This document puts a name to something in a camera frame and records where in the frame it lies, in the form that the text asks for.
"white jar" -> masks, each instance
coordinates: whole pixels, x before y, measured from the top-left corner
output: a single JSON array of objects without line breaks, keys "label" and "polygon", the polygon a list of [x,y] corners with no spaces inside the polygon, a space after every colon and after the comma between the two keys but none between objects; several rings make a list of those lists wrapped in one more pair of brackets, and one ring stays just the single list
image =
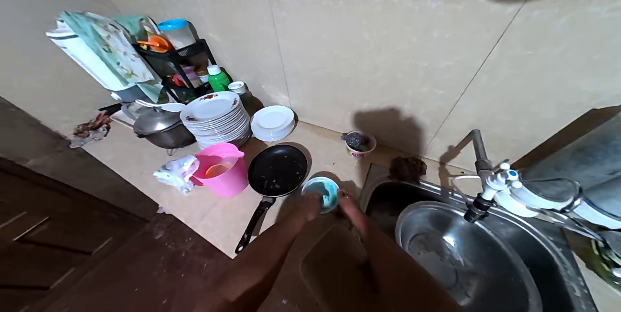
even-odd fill
[{"label": "white jar", "polygon": [[186,19],[172,19],[157,24],[162,34],[173,44],[175,49],[191,46],[196,42],[190,23]]}]

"stainless steel sink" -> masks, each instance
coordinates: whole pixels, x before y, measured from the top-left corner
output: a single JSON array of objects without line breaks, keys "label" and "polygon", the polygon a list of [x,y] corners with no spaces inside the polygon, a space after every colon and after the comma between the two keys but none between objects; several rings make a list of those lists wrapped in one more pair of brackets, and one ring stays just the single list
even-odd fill
[{"label": "stainless steel sink", "polygon": [[[401,211],[418,201],[439,201],[466,209],[463,196],[457,192],[424,181],[420,185],[390,181],[387,168],[371,164],[360,206],[391,238]],[[501,208],[491,208],[489,213],[482,221],[518,253],[537,285],[545,312],[597,311],[558,227],[537,219],[519,218]]]}]

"pan handle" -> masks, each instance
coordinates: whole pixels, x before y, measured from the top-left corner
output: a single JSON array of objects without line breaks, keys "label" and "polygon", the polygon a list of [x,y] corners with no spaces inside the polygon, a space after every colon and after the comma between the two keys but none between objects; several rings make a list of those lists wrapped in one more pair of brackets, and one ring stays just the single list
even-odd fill
[{"label": "pan handle", "polygon": [[250,237],[252,237],[252,232],[254,231],[256,224],[259,222],[261,216],[268,211],[269,208],[271,208],[275,201],[275,198],[263,197],[263,199],[261,199],[261,202],[256,207],[255,213],[252,214],[252,217],[250,218],[250,222],[244,231],[244,235],[239,240],[239,244],[237,244],[237,247],[235,248],[235,253],[239,253],[248,244],[250,244]]}]

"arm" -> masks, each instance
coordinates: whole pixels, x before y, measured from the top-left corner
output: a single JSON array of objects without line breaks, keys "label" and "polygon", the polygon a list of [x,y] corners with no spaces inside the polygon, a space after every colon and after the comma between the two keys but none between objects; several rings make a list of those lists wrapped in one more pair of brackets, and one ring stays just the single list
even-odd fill
[{"label": "arm", "polygon": [[353,197],[340,193],[338,204],[360,233],[387,307],[392,311],[462,310],[442,285],[360,211]]},{"label": "arm", "polygon": [[194,311],[256,311],[271,290],[293,240],[320,210],[321,195],[309,193],[300,199],[297,208],[237,255]]}]

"floral towel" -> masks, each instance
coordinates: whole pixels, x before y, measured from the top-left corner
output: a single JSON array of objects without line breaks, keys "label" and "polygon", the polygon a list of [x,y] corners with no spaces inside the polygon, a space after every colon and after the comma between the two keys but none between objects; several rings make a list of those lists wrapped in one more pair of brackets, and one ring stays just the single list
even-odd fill
[{"label": "floral towel", "polygon": [[120,23],[87,11],[64,11],[60,19],[97,54],[120,83],[135,83],[153,102],[158,102],[161,78],[136,52],[131,35]]}]

